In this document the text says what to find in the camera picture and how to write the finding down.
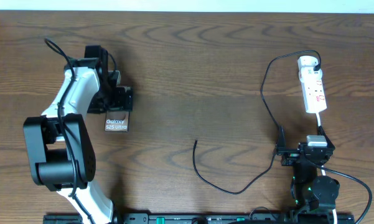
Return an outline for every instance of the white power strip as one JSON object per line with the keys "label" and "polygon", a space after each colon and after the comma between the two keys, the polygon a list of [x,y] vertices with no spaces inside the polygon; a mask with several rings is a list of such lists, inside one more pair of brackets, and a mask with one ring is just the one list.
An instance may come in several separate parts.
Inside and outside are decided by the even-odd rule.
{"label": "white power strip", "polygon": [[303,90],[304,106],[307,113],[319,113],[326,109],[322,70],[314,71],[318,60],[312,56],[302,56],[297,60],[299,79]]}

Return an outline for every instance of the power strip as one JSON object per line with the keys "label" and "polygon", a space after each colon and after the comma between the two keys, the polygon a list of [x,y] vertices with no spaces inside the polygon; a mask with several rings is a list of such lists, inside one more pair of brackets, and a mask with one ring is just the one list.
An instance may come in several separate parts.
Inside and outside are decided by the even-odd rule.
{"label": "power strip", "polygon": [[322,70],[314,71],[318,60],[312,56],[302,56],[297,60],[299,79],[303,90],[304,106],[307,113],[319,113],[326,107]]}

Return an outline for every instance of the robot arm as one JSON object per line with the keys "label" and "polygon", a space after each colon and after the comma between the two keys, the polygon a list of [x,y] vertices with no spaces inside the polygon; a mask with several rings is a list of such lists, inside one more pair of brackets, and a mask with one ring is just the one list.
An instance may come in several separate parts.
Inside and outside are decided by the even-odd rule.
{"label": "robot arm", "polygon": [[66,149],[48,150],[47,144],[64,141],[59,127],[58,103],[71,83],[72,73],[65,66],[64,82],[52,104],[39,117],[27,118],[24,136],[32,178],[67,198],[83,218],[83,223],[116,223],[119,220],[113,202],[105,197],[95,176],[95,153],[84,119],[87,113],[132,110],[132,90],[117,87],[120,73],[108,74],[108,52],[100,46],[86,46],[85,58],[72,59],[75,80],[65,95],[62,121],[72,147],[77,168],[77,189],[74,169]]}

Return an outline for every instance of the wooden tabletop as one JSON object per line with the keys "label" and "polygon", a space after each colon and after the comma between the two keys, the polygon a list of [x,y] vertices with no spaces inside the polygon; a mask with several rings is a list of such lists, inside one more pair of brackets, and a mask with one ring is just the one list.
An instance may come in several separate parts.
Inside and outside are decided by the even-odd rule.
{"label": "wooden tabletop", "polygon": [[[123,211],[250,212],[294,205],[292,168],[273,168],[241,195],[203,183],[192,168],[228,190],[242,189],[269,166],[277,130],[259,89],[279,55],[314,49],[322,57],[327,110],[323,127],[336,146],[327,167],[366,182],[373,192],[362,223],[374,223],[374,15],[0,11],[0,223],[41,223],[74,211],[30,177],[22,124],[39,116],[63,82],[64,59],[100,44],[134,87],[129,133],[104,132],[105,114],[86,125],[97,158],[95,179]],[[264,95],[295,147],[316,133],[304,111],[298,56],[271,67]],[[340,184],[338,212],[358,218],[367,204],[359,184]]]}

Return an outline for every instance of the wooden table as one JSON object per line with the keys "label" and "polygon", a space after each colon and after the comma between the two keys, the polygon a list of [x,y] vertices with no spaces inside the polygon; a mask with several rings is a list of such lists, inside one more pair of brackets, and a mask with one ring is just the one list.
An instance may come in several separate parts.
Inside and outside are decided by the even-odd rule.
{"label": "wooden table", "polygon": [[[104,132],[105,115],[86,125],[97,157],[95,179],[123,211],[249,212],[293,206],[290,167],[269,165],[277,130],[259,95],[276,56],[315,49],[322,56],[328,109],[322,124],[336,146],[327,167],[353,175],[373,191],[363,223],[374,223],[374,15],[155,12],[0,11],[0,223],[41,223],[71,205],[36,186],[29,171],[22,124],[39,116],[63,81],[64,59],[43,42],[50,37],[72,57],[100,44],[114,56],[123,81],[135,89],[127,134]],[[265,95],[287,141],[316,133],[297,79],[298,56],[271,68]],[[337,210],[361,215],[367,191],[340,184]]]}

